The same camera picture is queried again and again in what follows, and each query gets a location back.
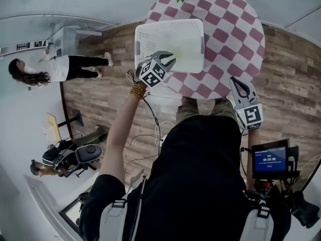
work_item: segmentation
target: hand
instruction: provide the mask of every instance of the hand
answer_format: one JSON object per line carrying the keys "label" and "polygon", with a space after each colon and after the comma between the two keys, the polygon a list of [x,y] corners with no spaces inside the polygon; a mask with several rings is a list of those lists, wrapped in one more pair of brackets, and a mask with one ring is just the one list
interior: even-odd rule
{"label": "hand", "polygon": [[146,88],[147,88],[147,85],[144,82],[142,82],[141,80],[136,85],[139,86],[143,90],[146,90]]}

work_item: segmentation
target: checkered tablecloth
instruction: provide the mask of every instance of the checkered tablecloth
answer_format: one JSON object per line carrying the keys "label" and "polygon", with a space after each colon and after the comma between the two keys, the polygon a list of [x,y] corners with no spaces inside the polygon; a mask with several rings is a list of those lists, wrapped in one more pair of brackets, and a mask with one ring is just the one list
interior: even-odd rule
{"label": "checkered tablecloth", "polygon": [[196,99],[214,99],[231,91],[230,77],[251,81],[259,74],[265,39],[256,11],[246,0],[158,0],[146,23],[200,19],[205,37],[204,69],[200,73],[170,73],[165,85]]}

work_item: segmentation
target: wooden floor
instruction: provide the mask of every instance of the wooden floor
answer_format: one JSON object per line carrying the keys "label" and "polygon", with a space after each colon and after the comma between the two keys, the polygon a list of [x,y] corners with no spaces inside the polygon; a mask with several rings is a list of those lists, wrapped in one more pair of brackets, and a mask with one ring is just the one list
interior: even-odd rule
{"label": "wooden floor", "polygon": [[[79,54],[96,56],[111,52],[113,67],[102,68],[104,77],[96,80],[71,80],[64,82],[66,104],[81,110],[84,127],[72,124],[73,134],[83,134],[101,124],[107,129],[124,104],[131,88],[125,74],[134,69],[134,30],[138,24],[118,27],[102,37],[89,37],[81,41]],[[266,56],[261,73],[253,81],[263,103],[264,123],[260,129],[262,143],[290,138],[292,146],[299,145],[299,168],[315,155],[321,154],[321,48],[290,33],[264,26]],[[151,90],[147,98],[159,123],[175,123],[175,112],[181,96],[166,87]],[[199,101],[202,114],[208,114],[213,101]],[[172,124],[161,126],[162,136]],[[136,135],[155,135],[155,124],[145,104],[141,102],[136,112],[127,145]],[[247,137],[242,145],[247,146]],[[125,164],[157,154],[155,138],[138,137],[124,151]],[[156,157],[132,162],[126,169],[126,181],[142,168],[150,171]],[[296,188],[303,185],[314,170],[320,157],[302,169]],[[246,155],[243,155],[246,166]]]}

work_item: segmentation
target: long dark hair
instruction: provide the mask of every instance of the long dark hair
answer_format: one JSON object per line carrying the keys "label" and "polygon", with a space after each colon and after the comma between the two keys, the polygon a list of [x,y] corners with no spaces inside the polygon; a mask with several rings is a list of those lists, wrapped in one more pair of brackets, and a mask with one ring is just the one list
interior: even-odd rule
{"label": "long dark hair", "polygon": [[9,64],[9,73],[12,78],[21,81],[29,86],[41,86],[50,83],[50,76],[48,72],[40,72],[36,74],[29,74],[21,72],[17,67],[19,59],[12,60]]}
{"label": "long dark hair", "polygon": [[35,160],[31,160],[31,165],[30,165],[30,171],[32,174],[34,174],[35,176],[38,176],[38,170],[36,167],[36,161]]}

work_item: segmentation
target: black pants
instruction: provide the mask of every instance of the black pants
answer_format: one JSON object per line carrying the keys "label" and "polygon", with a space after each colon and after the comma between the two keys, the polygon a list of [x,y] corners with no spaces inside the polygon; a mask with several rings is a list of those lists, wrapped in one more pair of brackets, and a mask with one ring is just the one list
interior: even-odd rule
{"label": "black pants", "polygon": [[69,72],[66,80],[74,78],[96,78],[97,72],[84,70],[81,67],[108,65],[108,60],[99,57],[69,56]]}

